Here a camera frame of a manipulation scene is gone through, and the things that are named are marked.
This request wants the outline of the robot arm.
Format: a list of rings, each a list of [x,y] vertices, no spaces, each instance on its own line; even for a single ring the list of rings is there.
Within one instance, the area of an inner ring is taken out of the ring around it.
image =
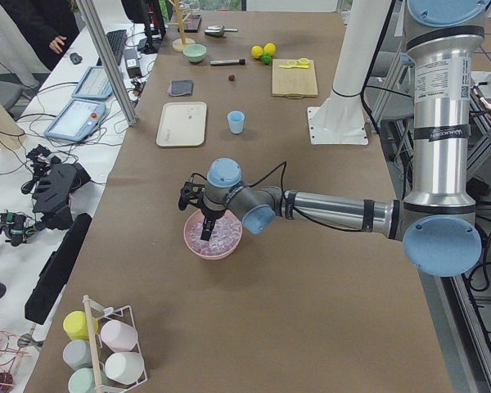
[[[484,39],[485,1],[408,1],[405,52],[414,66],[412,154],[402,160],[403,197],[388,203],[286,190],[257,190],[241,167],[220,158],[196,192],[201,237],[232,212],[244,228],[261,233],[276,217],[307,219],[348,233],[381,233],[400,241],[419,270],[453,277],[482,254],[475,200],[466,191],[471,135],[471,55]]]

